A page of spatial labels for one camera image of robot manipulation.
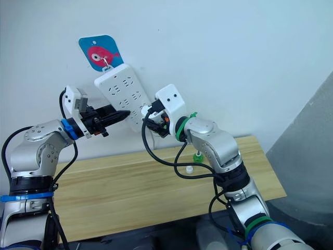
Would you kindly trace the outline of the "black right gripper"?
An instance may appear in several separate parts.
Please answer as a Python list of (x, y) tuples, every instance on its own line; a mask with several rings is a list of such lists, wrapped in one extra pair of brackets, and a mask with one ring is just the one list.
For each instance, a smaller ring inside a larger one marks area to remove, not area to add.
[(146, 121), (146, 127), (152, 132), (156, 133), (161, 138), (165, 138), (170, 134), (170, 120), (166, 113), (161, 113), (165, 110), (165, 106), (162, 101), (157, 99), (152, 102), (151, 107), (149, 108), (149, 116)]

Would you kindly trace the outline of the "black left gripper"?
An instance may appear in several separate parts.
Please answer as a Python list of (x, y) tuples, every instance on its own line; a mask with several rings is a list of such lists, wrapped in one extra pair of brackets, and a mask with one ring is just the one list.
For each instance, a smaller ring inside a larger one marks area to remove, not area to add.
[(92, 106), (87, 106), (85, 111), (80, 112), (80, 115), (82, 116), (81, 121), (90, 134), (101, 134), (103, 137), (107, 137), (109, 133), (106, 127), (126, 119), (130, 113), (129, 110), (116, 111), (115, 108), (109, 104), (97, 109)]

